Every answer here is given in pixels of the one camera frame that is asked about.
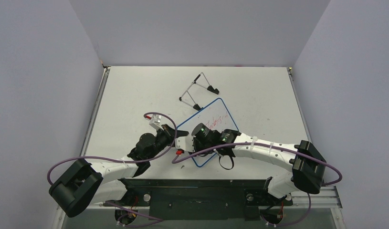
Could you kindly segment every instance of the blue frame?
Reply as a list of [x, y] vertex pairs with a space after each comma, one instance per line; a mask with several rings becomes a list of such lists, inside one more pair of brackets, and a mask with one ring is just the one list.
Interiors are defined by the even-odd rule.
[[[192, 117], [196, 116], [198, 113], [200, 113], [201, 111], [203, 111], [205, 108], [207, 108], [208, 106], [210, 106], [211, 104], [213, 104], [213, 103], [214, 103], [215, 101], [217, 101], [217, 100], [221, 100], [222, 104], [224, 104], [225, 109], [227, 109], [228, 114], [230, 115], [230, 117], [231, 117], [231, 119], [232, 119], [232, 121], [233, 121], [233, 123], [234, 123], [234, 125], [235, 125], [235, 127], [236, 127], [236, 130], [239, 131], [239, 128], [238, 128], [238, 126], [237, 126], [236, 123], [235, 123], [235, 120], [232, 118], [232, 115], [231, 115], [230, 111], [228, 110], [227, 106], [225, 105], [224, 101], [223, 101], [221, 98], [216, 98], [216, 99], [215, 99], [214, 101], [212, 101], [210, 104], [208, 104], [207, 106], [203, 107], [201, 110], [197, 111], [197, 112], [196, 112], [195, 114], [193, 114], [190, 118], [186, 119], [184, 122], [182, 122], [181, 124], [179, 124], [179, 125], [178, 125], [178, 129], [179, 129], [179, 127], [181, 127], [183, 124], [185, 124], [188, 120], [190, 120]], [[207, 162], [209, 162], [211, 159], [213, 159], [214, 156], [216, 156], [216, 155], [217, 155], [217, 154], [214, 153], [214, 154], [213, 154], [210, 158], [208, 158], [208, 160], [205, 161], [202, 165], [197, 164], [197, 161], [194, 159], [194, 157], [192, 157], [191, 159], [193, 159], [193, 162], [196, 164], [197, 167], [201, 168], [201, 167], [203, 167]]]

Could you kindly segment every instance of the gray wall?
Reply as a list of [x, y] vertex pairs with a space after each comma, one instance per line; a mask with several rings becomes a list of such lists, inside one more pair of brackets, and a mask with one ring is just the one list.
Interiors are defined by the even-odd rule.
[[70, 0], [105, 65], [292, 66], [329, 0]]
[[51, 227], [46, 172], [80, 153], [102, 73], [67, 0], [0, 1], [0, 229]]
[[348, 228], [388, 229], [389, 0], [331, 0], [293, 70], [312, 140], [344, 174]]

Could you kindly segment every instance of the black strap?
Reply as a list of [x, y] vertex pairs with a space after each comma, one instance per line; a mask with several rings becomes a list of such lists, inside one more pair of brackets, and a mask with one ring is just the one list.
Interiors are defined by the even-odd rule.
[[221, 165], [221, 157], [218, 159], [218, 162], [220, 163], [220, 166], [223, 168], [223, 169], [226, 169], [226, 170], [231, 170], [233, 169], [233, 166], [235, 165], [234, 162], [233, 162], [233, 158], [232, 156], [229, 156], [230, 159], [231, 159], [231, 162], [232, 162], [232, 167], [231, 168], [225, 168], [224, 166]]

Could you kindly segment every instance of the blue-framed whiteboard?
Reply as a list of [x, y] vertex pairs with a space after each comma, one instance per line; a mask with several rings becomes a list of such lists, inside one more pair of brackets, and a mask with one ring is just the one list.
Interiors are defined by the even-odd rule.
[[[191, 131], [199, 123], [204, 123], [211, 130], [222, 131], [224, 129], [238, 130], [231, 113], [221, 98], [217, 98], [210, 104], [199, 110], [186, 121], [178, 125], [178, 130]], [[205, 157], [192, 157], [197, 167], [203, 167], [207, 162], [215, 157], [215, 153]]]

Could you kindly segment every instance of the purple cable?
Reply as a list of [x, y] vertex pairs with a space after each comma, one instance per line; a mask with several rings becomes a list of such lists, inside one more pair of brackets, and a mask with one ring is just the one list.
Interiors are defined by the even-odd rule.
[[301, 218], [297, 219], [297, 220], [294, 221], [294, 222], [284, 223], [284, 224], [276, 224], [276, 227], [287, 227], [287, 226], [291, 226], [291, 225], [297, 224], [297, 223], [303, 221], [303, 220], [308, 216], [309, 212], [311, 211], [311, 196], [309, 195], [309, 193], [307, 193], [307, 195], [308, 195], [308, 200], [309, 200], [307, 212], [306, 212]]
[[[146, 226], [149, 226], [149, 225], [152, 225], [152, 224], [160, 223], [160, 222], [163, 221], [163, 219], [159, 219], [159, 218], [156, 218], [156, 217], [152, 217], [152, 216], [149, 216], [149, 215], [145, 215], [145, 214], [139, 213], [139, 212], [137, 212], [137, 211], [133, 211], [133, 210], [127, 209], [127, 208], [125, 208], [125, 207], [119, 206], [119, 205], [117, 205], [117, 204], [113, 204], [113, 203], [108, 202], [108, 201], [106, 201], [105, 203], [106, 203], [106, 204], [109, 204], [109, 205], [111, 205], [111, 206], [113, 206], [113, 207], [119, 208], [119, 209], [121, 209], [121, 210], [127, 211], [127, 212], [129, 212], [129, 213], [133, 213], [133, 214], [136, 214], [136, 215], [138, 215], [138, 216], [143, 216], [143, 217], [148, 218], [148, 219], [156, 220], [155, 222], [150, 222], [150, 223], [141, 224], [141, 225], [126, 225], [126, 228], [141, 228], [141, 227], [146, 227]], [[127, 216], [127, 214], [120, 216], [120, 217], [118, 218], [117, 221], [120, 222], [120, 220], [121, 220], [123, 217], [125, 217], [125, 216]]]
[[161, 115], [165, 118], [167, 118], [172, 124], [173, 124], [173, 127], [175, 128], [175, 136], [173, 138], [173, 142], [172, 144], [170, 144], [170, 146], [163, 152], [161, 153], [160, 155], [154, 157], [154, 158], [151, 158], [151, 159], [145, 159], [145, 160], [139, 160], [139, 161], [122, 161], [122, 160], [116, 160], [116, 159], [111, 159], [111, 158], [107, 158], [107, 157], [102, 157], [102, 156], [76, 156], [76, 157], [71, 157], [71, 158], [68, 158], [66, 160], [63, 160], [63, 161], [60, 161], [58, 163], [56, 163], [55, 165], [53, 165], [49, 170], [48, 170], [48, 173], [47, 173], [47, 180], [48, 180], [48, 183], [50, 185], [53, 185], [53, 182], [51, 181], [51, 173], [52, 171], [59, 165], [65, 163], [65, 162], [68, 162], [68, 161], [74, 161], [74, 160], [78, 160], [78, 159], [100, 159], [100, 160], [105, 160], [105, 161], [111, 161], [111, 162], [116, 162], [116, 163], [141, 163], [141, 162], [147, 162], [147, 161], [152, 161], [152, 160], [155, 160], [155, 159], [158, 159], [160, 158], [161, 156], [165, 155], [175, 144], [175, 139], [178, 137], [178, 128], [176, 127], [176, 123], [167, 115], [165, 114], [161, 114], [161, 113], [158, 113], [158, 112], [148, 112], [148, 113], [145, 113], [144, 114], [144, 117], [146, 117], [147, 115]]
[[[201, 151], [199, 151], [199, 152], [196, 152], [196, 153], [194, 153], [194, 154], [191, 154], [191, 155], [189, 155], [189, 156], [187, 156], [187, 157], [184, 157], [184, 158], [182, 158], [182, 159], [178, 159], [179, 155], [176, 155], [176, 157], [172, 160], [172, 164], [176, 164], [176, 163], [182, 162], [182, 161], [187, 160], [187, 159], [189, 159], [189, 158], [191, 158], [191, 157], [194, 157], [194, 156], [196, 156], [196, 155], [199, 155], [199, 154], [203, 154], [203, 153], [212, 151], [212, 150], [214, 150], [214, 149], [219, 149], [219, 148], [224, 148], [224, 147], [230, 147], [230, 146], [248, 146], [248, 145], [251, 145], [251, 144], [252, 144], [251, 142], [240, 142], [240, 143], [229, 143], [229, 144], [224, 144], [224, 145], [219, 145], [219, 146], [213, 146], [213, 147], [210, 147], [210, 148], [208, 148], [208, 149], [203, 149], [203, 150], [201, 150]], [[318, 160], [318, 159], [315, 159], [315, 158], [313, 158], [313, 157], [311, 157], [311, 156], [308, 156], [308, 155], [306, 155], [306, 154], [303, 154], [303, 153], [300, 153], [300, 152], [297, 152], [297, 151], [293, 151], [293, 150], [289, 150], [289, 149], [286, 149], [286, 148], [283, 148], [283, 147], [271, 146], [271, 145], [263, 144], [263, 143], [259, 143], [259, 142], [255, 142], [254, 145], [255, 145], [255, 146], [264, 146], [264, 147], [268, 147], [268, 148], [271, 147], [271, 148], [273, 148], [273, 149], [279, 149], [279, 150], [287, 151], [287, 152], [289, 152], [289, 153], [296, 154], [296, 155], [298, 155], [298, 156], [305, 157], [305, 158], [307, 158], [307, 159], [310, 159], [310, 160], [312, 160], [312, 161], [315, 161], [315, 162], [317, 162], [317, 163], [319, 163], [319, 164], [322, 164], [322, 165], [324, 165], [324, 166], [326, 166], [326, 167], [328, 167], [328, 168], [334, 170], [334, 171], [339, 175], [339, 178], [338, 178], [337, 180], [334, 180], [334, 181], [331, 181], [331, 182], [328, 182], [328, 183], [324, 183], [324, 184], [322, 184], [322, 186], [328, 186], [328, 185], [336, 184], [336, 183], [338, 183], [339, 181], [341, 181], [342, 178], [343, 178], [343, 176], [342, 176], [342, 174], [340, 173], [340, 171], [339, 171], [337, 168], [335, 168], [334, 166], [332, 166], [332, 165], [330, 165], [330, 164], [328, 164], [328, 163], [326, 163], [326, 162], [320, 161], [320, 160]]]

